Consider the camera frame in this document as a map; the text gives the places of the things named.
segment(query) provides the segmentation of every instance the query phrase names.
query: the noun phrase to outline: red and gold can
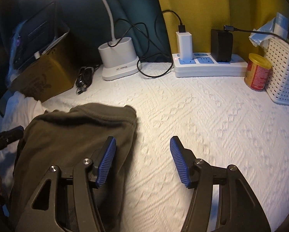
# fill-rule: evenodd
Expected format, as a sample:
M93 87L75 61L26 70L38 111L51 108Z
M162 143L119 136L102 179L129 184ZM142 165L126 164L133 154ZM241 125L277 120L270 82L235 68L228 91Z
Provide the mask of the red and gold can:
M253 90L263 90L271 68L272 65L266 58L250 53L249 63L244 78L245 83Z

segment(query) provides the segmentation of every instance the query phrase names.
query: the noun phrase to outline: metal screw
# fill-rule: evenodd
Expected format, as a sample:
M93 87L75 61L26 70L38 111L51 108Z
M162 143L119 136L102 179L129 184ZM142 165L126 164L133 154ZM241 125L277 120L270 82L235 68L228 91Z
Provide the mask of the metal screw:
M235 165L228 166L231 171L236 171L238 168Z
M51 166L50 171L51 172L56 172L58 170L57 166Z
M194 163L197 165L202 165L202 164L204 164L204 160L203 159L196 159Z
M88 164L90 164L90 163L92 163L92 160L91 160L91 159L88 159L88 158L87 158L87 159L84 159L84 160L83 160L83 164L84 164L84 165L88 165Z

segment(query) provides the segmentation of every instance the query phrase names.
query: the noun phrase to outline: white perforated basket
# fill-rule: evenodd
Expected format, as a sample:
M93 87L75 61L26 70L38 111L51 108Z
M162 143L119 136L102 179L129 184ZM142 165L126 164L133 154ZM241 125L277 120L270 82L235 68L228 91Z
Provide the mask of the white perforated basket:
M272 63L265 89L272 101L289 105L289 46L272 38L265 57Z

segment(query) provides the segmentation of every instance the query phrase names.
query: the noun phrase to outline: textured white fabric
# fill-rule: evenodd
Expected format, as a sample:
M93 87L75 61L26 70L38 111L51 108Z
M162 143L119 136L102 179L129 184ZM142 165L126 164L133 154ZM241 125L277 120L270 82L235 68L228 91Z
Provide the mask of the textured white fabric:
M19 125L26 128L34 117L43 114L45 110L40 101L36 101L31 97L26 98L17 91L7 102L1 129L2 131L8 131ZM13 186L13 169L17 144L18 141L13 142L0 151L0 175L8 196Z
M147 64L157 75L169 64ZM121 231L181 231L193 190L180 183L169 141L211 165L235 164L259 199L274 231L289 214L289 106L245 85L243 77L146 79L139 73L103 81L101 69L87 92L73 88L43 105L68 111L89 102L131 105L138 141L126 181ZM212 213L218 206L214 188ZM208 231L213 230L213 220Z

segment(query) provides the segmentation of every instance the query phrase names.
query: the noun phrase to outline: dark teal curtain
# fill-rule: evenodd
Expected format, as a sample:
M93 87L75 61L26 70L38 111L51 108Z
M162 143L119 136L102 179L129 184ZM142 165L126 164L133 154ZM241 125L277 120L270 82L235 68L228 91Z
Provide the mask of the dark teal curtain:
M51 1L57 1L62 7L63 20L70 27L70 33L74 38L80 65L90 65L100 62L98 47L111 40L110 21L101 0L5 0L0 3L0 31L6 48L8 49L11 37L10 29L24 19L34 15ZM113 13L114 21L124 18L132 23L144 22L149 29L150 38L162 49L154 32L154 20L161 13L158 0L107 0ZM129 25L119 22L115 28L116 38L120 38ZM166 47L165 52L170 53L166 26L163 17L157 24L157 33ZM147 39L137 30L128 33L133 40L138 56L142 56L147 48ZM148 56L159 52L156 47L150 45ZM162 56L151 58L150 61L167 61Z

